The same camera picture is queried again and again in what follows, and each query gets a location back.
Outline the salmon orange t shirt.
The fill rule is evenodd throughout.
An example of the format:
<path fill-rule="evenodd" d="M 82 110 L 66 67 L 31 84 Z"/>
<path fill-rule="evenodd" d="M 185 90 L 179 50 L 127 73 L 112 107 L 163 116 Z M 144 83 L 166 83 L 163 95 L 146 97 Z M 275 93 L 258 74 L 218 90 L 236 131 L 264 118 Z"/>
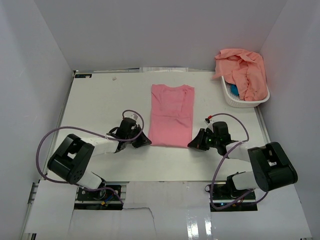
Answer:
<path fill-rule="evenodd" d="M 241 48 L 223 49 L 215 57 L 214 78 L 224 77 L 236 85 L 242 101 L 260 101 L 267 96 L 267 78 L 263 57 Z"/>

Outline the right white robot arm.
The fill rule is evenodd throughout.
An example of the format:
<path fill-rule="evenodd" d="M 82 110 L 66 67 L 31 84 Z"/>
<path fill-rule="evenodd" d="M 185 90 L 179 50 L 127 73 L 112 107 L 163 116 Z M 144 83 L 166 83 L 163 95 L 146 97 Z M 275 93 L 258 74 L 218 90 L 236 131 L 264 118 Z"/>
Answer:
<path fill-rule="evenodd" d="M 188 148 L 208 151 L 217 150 L 227 159 L 249 162 L 252 171 L 237 172 L 229 175 L 224 185 L 214 185 L 213 195 L 227 195 L 236 200 L 248 190 L 260 189 L 269 192 L 298 181 L 298 174 L 284 149 L 278 142 L 253 147 L 248 142 L 238 144 L 232 140 L 228 125 L 224 121 L 213 122 L 201 128 Z"/>

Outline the blue cloth in basket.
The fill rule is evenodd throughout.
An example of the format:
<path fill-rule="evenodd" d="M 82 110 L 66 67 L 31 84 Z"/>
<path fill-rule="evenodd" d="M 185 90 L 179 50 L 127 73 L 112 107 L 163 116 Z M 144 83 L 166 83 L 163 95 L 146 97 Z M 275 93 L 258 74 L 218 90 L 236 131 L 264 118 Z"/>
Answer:
<path fill-rule="evenodd" d="M 238 91 L 238 88 L 235 84 L 230 85 L 230 92 L 232 94 L 234 94 L 235 96 L 239 96 L 239 91 Z"/>

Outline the pink t shirt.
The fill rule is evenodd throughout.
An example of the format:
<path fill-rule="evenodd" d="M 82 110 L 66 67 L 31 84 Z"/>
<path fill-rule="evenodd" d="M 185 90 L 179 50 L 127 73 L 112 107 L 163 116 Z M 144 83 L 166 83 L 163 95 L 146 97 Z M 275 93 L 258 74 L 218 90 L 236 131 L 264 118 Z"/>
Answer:
<path fill-rule="evenodd" d="M 151 87 L 148 138 L 156 147 L 187 148 L 193 136 L 195 88 L 189 85 Z"/>

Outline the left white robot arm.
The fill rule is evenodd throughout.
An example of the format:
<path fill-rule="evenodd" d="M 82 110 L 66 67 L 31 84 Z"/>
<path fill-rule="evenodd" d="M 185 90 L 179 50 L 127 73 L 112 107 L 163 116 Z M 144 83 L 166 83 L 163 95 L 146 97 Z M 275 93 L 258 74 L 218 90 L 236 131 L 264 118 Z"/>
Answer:
<path fill-rule="evenodd" d="M 132 145 L 134 148 L 148 146 L 152 141 L 143 133 L 142 127 L 132 117 L 122 119 L 104 137 L 78 137 L 68 134 L 48 161 L 48 169 L 71 185 L 88 189 L 94 199 L 105 196 L 103 178 L 87 170 L 92 157 L 115 154 Z"/>

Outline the black label sticker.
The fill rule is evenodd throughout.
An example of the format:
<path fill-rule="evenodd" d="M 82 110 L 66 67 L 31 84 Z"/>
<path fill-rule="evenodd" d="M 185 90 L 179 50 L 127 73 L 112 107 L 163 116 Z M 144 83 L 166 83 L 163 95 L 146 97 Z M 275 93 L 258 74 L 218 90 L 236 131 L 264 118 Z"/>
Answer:
<path fill-rule="evenodd" d="M 87 74 L 76 74 L 74 76 L 75 79 L 87 79 L 87 78 L 91 78 L 92 74 L 91 73 L 87 73 Z"/>

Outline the white plastic basket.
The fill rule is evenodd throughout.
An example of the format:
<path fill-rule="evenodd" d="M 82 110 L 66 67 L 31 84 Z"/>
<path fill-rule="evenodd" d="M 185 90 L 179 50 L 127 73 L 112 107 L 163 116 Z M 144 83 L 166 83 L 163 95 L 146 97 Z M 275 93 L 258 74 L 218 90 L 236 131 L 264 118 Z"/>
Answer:
<path fill-rule="evenodd" d="M 267 88 L 267 96 L 263 100 L 258 101 L 245 101 L 240 100 L 239 96 L 236 96 L 231 92 L 231 84 L 227 83 L 225 81 L 225 78 L 223 76 L 220 77 L 221 86 L 222 86 L 222 92 L 224 95 L 224 99 L 226 103 L 234 108 L 255 108 L 259 106 L 262 103 L 265 103 L 270 98 L 270 91 Z"/>

